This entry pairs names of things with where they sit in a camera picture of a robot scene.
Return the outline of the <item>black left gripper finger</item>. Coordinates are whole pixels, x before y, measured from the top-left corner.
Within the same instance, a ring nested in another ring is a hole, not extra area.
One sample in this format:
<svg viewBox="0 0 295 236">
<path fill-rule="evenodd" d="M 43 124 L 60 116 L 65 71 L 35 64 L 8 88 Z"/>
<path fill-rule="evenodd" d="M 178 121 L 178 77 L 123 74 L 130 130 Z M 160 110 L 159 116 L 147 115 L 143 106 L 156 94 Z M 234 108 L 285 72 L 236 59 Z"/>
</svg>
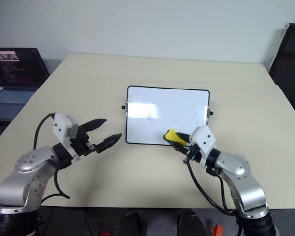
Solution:
<svg viewBox="0 0 295 236">
<path fill-rule="evenodd" d="M 111 148 L 121 137 L 122 134 L 118 133 L 105 138 L 101 143 L 96 145 L 96 152 L 100 154 Z"/>
<path fill-rule="evenodd" d="M 82 124 L 83 132 L 91 132 L 97 128 L 99 128 L 102 124 L 104 124 L 107 120 L 104 118 L 94 119 L 87 123 Z"/>
</svg>

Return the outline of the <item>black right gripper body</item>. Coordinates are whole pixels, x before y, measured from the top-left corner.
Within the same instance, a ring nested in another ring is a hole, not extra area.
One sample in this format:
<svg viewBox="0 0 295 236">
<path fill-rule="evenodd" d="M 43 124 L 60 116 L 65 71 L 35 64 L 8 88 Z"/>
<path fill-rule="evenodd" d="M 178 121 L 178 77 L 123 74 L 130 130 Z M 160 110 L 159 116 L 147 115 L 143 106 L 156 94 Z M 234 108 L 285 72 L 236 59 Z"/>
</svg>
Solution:
<svg viewBox="0 0 295 236">
<path fill-rule="evenodd" d="M 187 153 L 186 153 L 184 162 L 189 162 L 189 161 L 200 162 L 201 153 L 200 153 L 199 146 L 197 144 L 187 143 L 185 147 L 187 149 Z"/>
</svg>

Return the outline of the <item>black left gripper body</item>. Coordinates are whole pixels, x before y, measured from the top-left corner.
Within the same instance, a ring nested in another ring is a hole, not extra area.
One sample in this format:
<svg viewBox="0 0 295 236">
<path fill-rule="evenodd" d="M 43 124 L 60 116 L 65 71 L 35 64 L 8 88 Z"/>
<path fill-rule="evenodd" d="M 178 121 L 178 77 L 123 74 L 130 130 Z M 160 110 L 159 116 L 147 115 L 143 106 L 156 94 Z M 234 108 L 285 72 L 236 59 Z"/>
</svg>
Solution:
<svg viewBox="0 0 295 236">
<path fill-rule="evenodd" d="M 92 152 L 95 152 L 95 144 L 89 142 L 88 132 L 97 129 L 94 124 L 85 123 L 78 127 L 78 131 L 75 138 L 70 138 L 71 147 L 77 153 L 78 157 L 87 156 Z"/>
</svg>

